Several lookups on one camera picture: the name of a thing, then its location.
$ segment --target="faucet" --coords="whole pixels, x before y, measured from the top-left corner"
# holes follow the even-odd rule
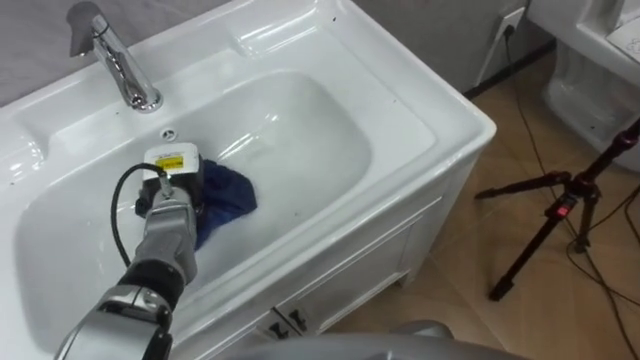
[[[71,26],[71,57],[94,51],[109,70],[128,106],[151,113],[162,105],[162,94],[153,87],[127,48],[113,31],[98,5],[81,1],[67,12]]]

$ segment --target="gray wall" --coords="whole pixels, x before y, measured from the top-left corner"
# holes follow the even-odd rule
[[[508,14],[527,3],[526,0],[355,1],[461,92],[474,85],[491,46],[499,14]],[[536,25],[523,21],[512,39],[514,61],[551,39]],[[501,43],[485,78],[507,64]]]
[[[67,9],[78,0],[0,0],[0,106],[89,64],[70,59]],[[125,44],[139,42],[229,0],[93,0]],[[356,0],[460,91],[472,87],[500,11],[525,0]],[[549,40],[518,31],[516,57]],[[505,66],[503,48],[490,72]]]

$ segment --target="blue towel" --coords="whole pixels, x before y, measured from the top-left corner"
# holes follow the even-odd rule
[[[251,181],[211,160],[204,160],[203,213],[198,217],[198,250],[211,232],[258,207]]]

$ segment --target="sink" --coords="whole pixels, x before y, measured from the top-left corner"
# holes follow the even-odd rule
[[[197,252],[198,276],[183,299],[343,195],[371,162],[367,139],[346,111],[299,73],[242,84],[176,119],[171,129],[180,141],[196,144],[203,157],[251,179],[259,204]],[[91,308],[122,276],[107,221],[111,194],[120,174],[159,143],[154,135],[136,139],[58,182],[23,214],[18,275],[32,331],[44,348],[55,350],[78,321],[78,309]],[[144,226],[133,212],[141,181],[140,174],[133,176],[120,196],[119,228],[130,254]],[[59,211],[60,204],[73,211]],[[84,269],[81,276],[77,269]],[[59,279],[74,281],[61,288]]]
[[[51,358],[123,274],[113,189],[167,130],[246,175],[258,198],[197,252],[177,343],[471,161],[495,132],[347,0],[235,0],[131,52],[164,94],[153,114],[128,109],[100,64],[0,108],[5,358]],[[129,253],[140,180],[119,203]]]

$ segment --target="yellow label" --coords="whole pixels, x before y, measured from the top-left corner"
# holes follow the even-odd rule
[[[182,156],[172,156],[156,160],[156,165],[164,170],[182,169],[184,167],[184,159]]]

